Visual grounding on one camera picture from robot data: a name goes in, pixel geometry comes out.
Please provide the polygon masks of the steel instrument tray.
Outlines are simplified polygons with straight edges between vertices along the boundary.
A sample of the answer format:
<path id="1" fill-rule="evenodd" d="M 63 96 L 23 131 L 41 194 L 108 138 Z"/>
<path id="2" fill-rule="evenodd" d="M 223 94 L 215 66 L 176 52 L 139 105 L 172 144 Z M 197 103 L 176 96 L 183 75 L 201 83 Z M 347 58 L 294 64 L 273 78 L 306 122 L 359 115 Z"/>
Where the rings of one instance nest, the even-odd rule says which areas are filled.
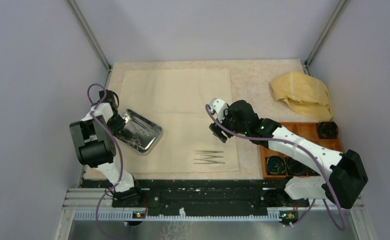
<path id="1" fill-rule="evenodd" d="M 115 137 L 131 147 L 130 138 L 133 134 L 137 133 L 149 135 L 150 142 L 148 143 L 146 150 L 139 151 L 131 147 L 136 152 L 147 155 L 154 148 L 155 144 L 160 140 L 163 133 L 162 127 L 130 109 L 126 109 L 121 112 L 120 116 L 125 121 L 124 129 L 126 130 L 126 134 L 125 136 Z"/>

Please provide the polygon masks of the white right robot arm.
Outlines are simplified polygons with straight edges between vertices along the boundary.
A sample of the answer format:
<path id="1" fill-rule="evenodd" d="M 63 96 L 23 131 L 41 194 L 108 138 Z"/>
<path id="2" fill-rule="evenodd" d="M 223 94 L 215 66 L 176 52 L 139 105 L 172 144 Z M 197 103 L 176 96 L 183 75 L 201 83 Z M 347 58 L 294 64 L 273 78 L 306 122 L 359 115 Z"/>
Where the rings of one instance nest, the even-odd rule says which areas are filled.
<path id="1" fill-rule="evenodd" d="M 287 177 L 276 192 L 276 200 L 289 206 L 299 199 L 329 200 L 342 209 L 351 209 L 368 182 L 360 155 L 347 150 L 328 149 L 291 132 L 269 118 L 259 118 L 251 104 L 238 100 L 228 105 L 213 99 L 205 105 L 213 120 L 210 129 L 222 142 L 238 137 L 286 155 L 317 173 L 310 177 Z"/>

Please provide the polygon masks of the cream cloth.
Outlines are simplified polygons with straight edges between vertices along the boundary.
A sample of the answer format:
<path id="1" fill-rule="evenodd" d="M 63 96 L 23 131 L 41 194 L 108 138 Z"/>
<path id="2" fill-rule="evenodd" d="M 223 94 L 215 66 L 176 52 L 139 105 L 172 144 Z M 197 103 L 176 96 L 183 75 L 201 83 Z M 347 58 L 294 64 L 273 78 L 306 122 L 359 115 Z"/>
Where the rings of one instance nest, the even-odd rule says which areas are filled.
<path id="1" fill-rule="evenodd" d="M 148 154 L 122 143 L 125 169 L 130 173 L 206 173 L 239 170 L 236 140 L 222 143 L 209 125 L 205 105 L 214 98 L 231 102 L 228 69 L 129 70 L 118 93 L 120 110 L 130 109 L 160 125 L 163 134 Z M 225 164 L 194 164 L 206 159 L 195 150 L 224 151 Z"/>

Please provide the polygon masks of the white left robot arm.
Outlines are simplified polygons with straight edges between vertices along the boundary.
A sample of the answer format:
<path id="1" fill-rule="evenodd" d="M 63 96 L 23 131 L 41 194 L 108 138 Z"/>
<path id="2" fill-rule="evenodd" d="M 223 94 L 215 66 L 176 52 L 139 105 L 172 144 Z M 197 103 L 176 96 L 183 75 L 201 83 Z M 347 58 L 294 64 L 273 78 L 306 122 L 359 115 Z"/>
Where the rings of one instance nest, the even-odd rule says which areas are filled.
<path id="1" fill-rule="evenodd" d="M 100 100 L 93 103 L 87 115 L 70 124 L 70 132 L 78 161 L 101 172 L 123 194 L 124 201 L 135 207 L 143 193 L 134 177 L 124 169 L 123 154 L 114 134 L 124 125 L 118 114 L 119 99 L 111 90 L 99 91 Z"/>

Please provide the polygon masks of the steel tweezers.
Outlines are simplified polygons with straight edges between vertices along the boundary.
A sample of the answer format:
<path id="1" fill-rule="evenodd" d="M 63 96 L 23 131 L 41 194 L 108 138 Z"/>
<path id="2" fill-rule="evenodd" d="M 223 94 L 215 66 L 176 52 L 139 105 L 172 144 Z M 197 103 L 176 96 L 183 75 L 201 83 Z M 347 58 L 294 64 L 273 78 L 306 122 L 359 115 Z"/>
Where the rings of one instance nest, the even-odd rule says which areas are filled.
<path id="1" fill-rule="evenodd" d="M 218 150 L 218 151 L 214 151 L 214 150 L 196 150 L 194 151 L 196 154 L 216 154 L 216 153 L 224 153 L 224 151 L 221 151 L 221 150 Z"/>
<path id="2" fill-rule="evenodd" d="M 207 154 L 203 154 L 203 155 L 201 155 L 201 157 L 203 157 L 203 158 L 207 158 L 207 159 L 216 159 L 216 158 L 223 158 L 223 156 L 216 156 L 216 155 L 207 155 Z"/>
<path id="3" fill-rule="evenodd" d="M 196 158 L 196 159 L 194 159 L 194 164 L 196 164 L 196 165 L 214 165 L 214 164 L 225 164 L 225 162 L 223 162 L 223 161 L 216 161 L 216 160 L 207 160 L 207 159 L 198 159 L 198 158 Z"/>

